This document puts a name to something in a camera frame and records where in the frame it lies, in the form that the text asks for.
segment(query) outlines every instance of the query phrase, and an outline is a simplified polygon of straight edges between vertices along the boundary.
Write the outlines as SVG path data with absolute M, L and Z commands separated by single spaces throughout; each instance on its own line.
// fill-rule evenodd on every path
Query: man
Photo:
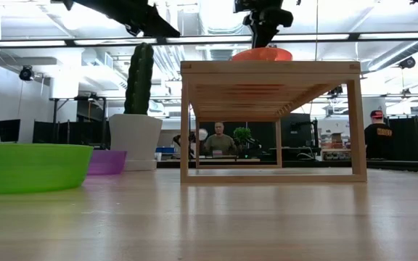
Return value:
M 224 124 L 216 123 L 216 134 L 210 136 L 205 142 L 204 147 L 212 155 L 236 155 L 237 147 L 233 139 L 224 134 Z
M 370 113 L 372 124 L 365 129 L 366 158 L 391 159 L 393 154 L 393 130 L 383 122 L 383 112 Z

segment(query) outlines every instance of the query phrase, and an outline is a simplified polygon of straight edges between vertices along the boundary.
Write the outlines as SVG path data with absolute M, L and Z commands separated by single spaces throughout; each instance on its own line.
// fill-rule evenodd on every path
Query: gray t-shirt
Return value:
M 210 136 L 204 143 L 205 149 L 212 154 L 212 151 L 220 150 L 223 155 L 236 154 L 237 148 L 233 139 L 225 134 Z

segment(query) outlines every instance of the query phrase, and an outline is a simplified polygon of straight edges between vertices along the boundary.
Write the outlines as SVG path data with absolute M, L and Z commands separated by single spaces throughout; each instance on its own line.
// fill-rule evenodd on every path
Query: wooden bench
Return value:
M 364 122 L 359 62 L 182 62 L 181 182 L 271 183 L 366 181 Z M 201 122 L 276 123 L 276 165 L 200 165 L 196 168 L 282 168 L 280 119 L 294 109 L 345 83 L 352 138 L 352 175 L 189 175 L 189 105 Z M 196 155 L 199 155 L 199 143 Z

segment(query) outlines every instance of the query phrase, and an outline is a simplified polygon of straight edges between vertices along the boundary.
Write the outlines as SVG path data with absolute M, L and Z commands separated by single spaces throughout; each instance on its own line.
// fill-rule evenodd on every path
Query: cap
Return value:
M 383 112 L 381 110 L 375 110 L 370 112 L 370 117 L 374 118 L 374 119 L 381 119 L 383 118 Z

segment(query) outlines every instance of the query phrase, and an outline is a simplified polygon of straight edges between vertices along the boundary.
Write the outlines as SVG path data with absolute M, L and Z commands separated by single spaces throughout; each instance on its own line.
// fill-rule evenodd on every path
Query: table leg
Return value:
M 275 122 L 276 166 L 282 168 L 282 120 Z
M 181 127 L 180 127 L 180 183 L 188 177 L 188 138 L 189 138 L 189 96 L 188 81 L 183 80 L 181 86 Z
M 196 149 L 194 151 L 194 161 L 196 162 L 196 168 L 200 168 L 200 121 L 196 118 L 194 128 L 194 136 L 196 137 Z
M 351 130 L 351 162 L 354 175 L 367 180 L 367 162 L 364 139 L 364 116 L 362 112 L 361 80 L 355 77 L 347 82 L 348 109 Z

